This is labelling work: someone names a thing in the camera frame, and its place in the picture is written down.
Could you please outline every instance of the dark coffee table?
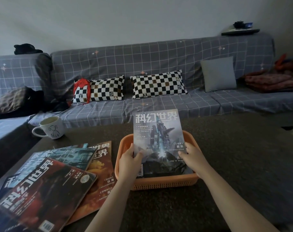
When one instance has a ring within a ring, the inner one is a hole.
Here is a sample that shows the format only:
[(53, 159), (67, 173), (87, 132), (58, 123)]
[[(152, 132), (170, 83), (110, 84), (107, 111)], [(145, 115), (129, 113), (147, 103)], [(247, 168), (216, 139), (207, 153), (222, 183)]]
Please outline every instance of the dark coffee table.
[[(246, 201), (273, 224), (293, 223), (293, 135), (250, 113), (199, 117), (181, 123), (183, 130), (194, 136), (210, 164)], [(43, 138), (6, 176), (15, 173), (33, 152), (109, 140), (115, 165), (120, 140), (132, 132), (132, 124), (68, 129), (59, 140)], [(84, 231), (95, 214), (63, 230)], [(226, 228), (210, 192), (198, 180), (191, 187), (130, 192), (120, 231)]]

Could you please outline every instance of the black and white checkered pillow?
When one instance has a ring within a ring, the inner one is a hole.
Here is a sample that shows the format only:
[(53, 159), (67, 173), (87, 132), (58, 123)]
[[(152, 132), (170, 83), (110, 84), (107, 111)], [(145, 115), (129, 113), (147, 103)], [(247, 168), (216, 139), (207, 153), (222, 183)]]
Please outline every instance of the black and white checkered pillow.
[(187, 94), (182, 82), (182, 70), (147, 76), (131, 76), (133, 98), (166, 94)]
[[(105, 100), (122, 100), (124, 76), (111, 79), (90, 81), (90, 102)], [(74, 93), (73, 103), (83, 103), (87, 101), (87, 85), (78, 87)]]

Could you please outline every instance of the mug handle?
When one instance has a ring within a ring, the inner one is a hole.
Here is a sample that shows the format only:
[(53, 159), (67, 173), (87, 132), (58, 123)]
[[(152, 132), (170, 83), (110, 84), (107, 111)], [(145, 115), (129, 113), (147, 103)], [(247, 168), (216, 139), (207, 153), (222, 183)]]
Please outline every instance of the mug handle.
[(35, 130), (36, 130), (36, 129), (41, 129), (41, 127), (38, 126), (38, 127), (33, 128), (33, 130), (32, 130), (33, 135), (35, 135), (35, 136), (37, 136), (37, 137), (40, 137), (40, 138), (45, 138), (45, 137), (48, 136), (48, 135), (40, 135), (40, 134), (35, 133)]

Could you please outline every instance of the gray pillow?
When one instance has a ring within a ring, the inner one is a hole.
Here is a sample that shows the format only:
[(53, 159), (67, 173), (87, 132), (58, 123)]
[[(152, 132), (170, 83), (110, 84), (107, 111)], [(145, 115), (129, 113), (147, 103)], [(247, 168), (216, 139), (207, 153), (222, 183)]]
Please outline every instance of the gray pillow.
[(206, 92), (236, 89), (233, 57), (202, 60), (201, 67)]

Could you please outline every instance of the barcode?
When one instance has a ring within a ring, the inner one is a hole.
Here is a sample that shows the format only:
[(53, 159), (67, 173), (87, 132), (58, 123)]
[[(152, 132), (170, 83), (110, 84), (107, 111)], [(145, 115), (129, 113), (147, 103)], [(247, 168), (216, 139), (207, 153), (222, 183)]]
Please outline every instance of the barcode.
[(43, 232), (50, 232), (54, 227), (54, 224), (44, 220), (41, 225), (39, 226), (39, 230), (43, 231)]
[(141, 167), (137, 176), (143, 176), (143, 164), (141, 164)]

